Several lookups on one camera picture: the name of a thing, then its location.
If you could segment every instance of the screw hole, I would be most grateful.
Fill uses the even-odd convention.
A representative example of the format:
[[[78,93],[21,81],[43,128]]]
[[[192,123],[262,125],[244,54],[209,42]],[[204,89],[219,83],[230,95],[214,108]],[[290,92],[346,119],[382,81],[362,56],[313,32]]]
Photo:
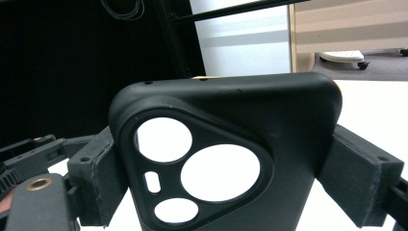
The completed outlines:
[[[390,161],[388,158],[385,158],[385,157],[377,157],[377,158],[378,158],[378,160],[383,161],[383,162]]]
[[[52,182],[51,178],[41,178],[33,181],[30,185],[27,186],[28,191],[38,191],[46,188]]]
[[[81,162],[87,162],[87,161],[89,161],[89,160],[90,160],[89,157],[83,157],[83,158],[81,158]]]

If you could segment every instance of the circular camera hole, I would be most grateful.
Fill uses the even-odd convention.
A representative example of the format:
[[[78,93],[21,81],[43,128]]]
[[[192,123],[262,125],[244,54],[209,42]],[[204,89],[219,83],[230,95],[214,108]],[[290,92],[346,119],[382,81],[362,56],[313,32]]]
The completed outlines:
[[[145,121],[135,134],[135,144],[147,159],[168,163],[182,158],[189,152],[192,136],[182,122],[167,117]]]
[[[246,193],[257,181],[260,163],[247,148],[221,144],[204,148],[183,166],[181,181],[195,198],[222,202]]]
[[[184,223],[197,216],[198,206],[184,198],[172,198],[158,204],[154,213],[163,222],[171,224]]]

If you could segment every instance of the black phone mount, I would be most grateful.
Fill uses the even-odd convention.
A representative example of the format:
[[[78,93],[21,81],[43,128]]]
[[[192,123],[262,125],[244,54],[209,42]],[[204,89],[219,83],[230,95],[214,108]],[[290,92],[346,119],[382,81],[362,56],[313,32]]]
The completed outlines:
[[[381,226],[390,214],[408,230],[403,163],[337,125],[341,107],[336,84],[317,73],[129,86],[114,99],[110,128],[99,135],[51,141],[3,161],[19,183],[35,175],[15,190],[7,230],[76,230],[76,218],[106,226],[128,186],[142,230],[295,230],[315,178],[357,226]],[[158,163],[140,153],[137,131],[157,117],[190,129],[186,155]],[[223,143],[251,150],[259,177],[233,199],[198,199],[186,191],[180,172],[196,152]],[[53,145],[60,149],[46,151]],[[37,175],[67,157],[67,176]],[[146,172],[157,173],[160,193],[147,188]],[[171,198],[192,201],[197,215],[179,223],[160,220],[154,210]]]

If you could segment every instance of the chair caster wheel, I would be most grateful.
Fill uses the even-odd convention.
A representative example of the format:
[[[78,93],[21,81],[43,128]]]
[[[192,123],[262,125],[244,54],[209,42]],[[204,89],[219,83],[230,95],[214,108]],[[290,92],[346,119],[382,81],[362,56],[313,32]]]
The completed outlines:
[[[358,67],[359,67],[361,70],[365,70],[365,69],[367,69],[367,67],[369,67],[369,63],[367,63],[367,62],[360,62],[360,63],[358,63]]]

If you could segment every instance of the white surface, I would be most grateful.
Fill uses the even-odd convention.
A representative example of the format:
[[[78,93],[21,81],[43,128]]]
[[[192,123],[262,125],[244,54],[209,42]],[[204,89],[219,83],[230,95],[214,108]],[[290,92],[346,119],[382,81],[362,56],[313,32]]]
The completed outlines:
[[[191,0],[194,13],[253,0]],[[206,73],[243,76],[291,72],[287,7],[195,23]]]
[[[347,129],[371,141],[408,163],[408,82],[337,81],[344,105],[339,120]],[[64,164],[56,167],[64,172]],[[408,170],[402,176],[408,179]],[[392,231],[394,222],[387,218],[384,227],[362,231]],[[82,230],[103,230],[84,227]],[[108,231],[140,230],[130,194],[126,194]],[[297,231],[357,231],[350,219],[324,192],[316,181],[296,229]]]
[[[361,51],[331,51],[321,52],[320,56],[325,60],[336,63],[354,63],[362,62],[364,56]]]

